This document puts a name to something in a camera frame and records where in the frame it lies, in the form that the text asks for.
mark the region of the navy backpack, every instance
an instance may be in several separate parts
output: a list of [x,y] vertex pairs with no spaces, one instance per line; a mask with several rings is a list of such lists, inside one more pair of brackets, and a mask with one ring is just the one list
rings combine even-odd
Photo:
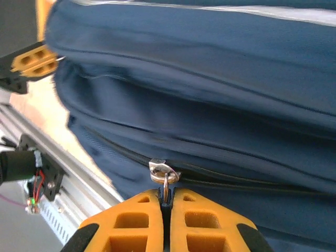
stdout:
[[335,9],[58,0],[46,43],[68,127],[125,199],[166,160],[275,252],[336,251]]

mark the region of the zipper pull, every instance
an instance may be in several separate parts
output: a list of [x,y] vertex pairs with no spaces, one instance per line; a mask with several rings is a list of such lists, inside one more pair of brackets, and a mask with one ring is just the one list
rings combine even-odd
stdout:
[[152,159],[149,161],[149,170],[151,172],[151,180],[163,184],[163,201],[168,203],[169,184],[179,181],[181,173],[174,171],[165,162],[166,160]]

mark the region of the black cylinder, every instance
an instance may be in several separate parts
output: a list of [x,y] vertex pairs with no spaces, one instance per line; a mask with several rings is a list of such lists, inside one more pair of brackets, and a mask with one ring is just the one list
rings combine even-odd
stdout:
[[36,173],[33,151],[4,151],[0,153],[0,184],[26,180]]

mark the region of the screw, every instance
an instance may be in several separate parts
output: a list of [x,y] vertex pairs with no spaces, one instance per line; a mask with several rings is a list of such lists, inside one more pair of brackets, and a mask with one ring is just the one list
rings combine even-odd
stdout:
[[48,189],[52,189],[52,188],[54,188],[54,187],[55,187],[55,182],[54,182],[54,181],[49,182],[49,183],[47,184],[47,187],[48,187]]

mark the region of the aluminum rail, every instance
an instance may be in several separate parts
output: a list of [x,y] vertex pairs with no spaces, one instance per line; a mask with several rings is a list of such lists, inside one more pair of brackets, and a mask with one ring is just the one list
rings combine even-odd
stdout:
[[18,142],[22,134],[28,134],[66,172],[55,200],[49,202],[43,196],[40,201],[40,214],[63,244],[85,219],[123,201],[111,185],[38,130],[11,105],[0,104],[0,120],[8,137]]

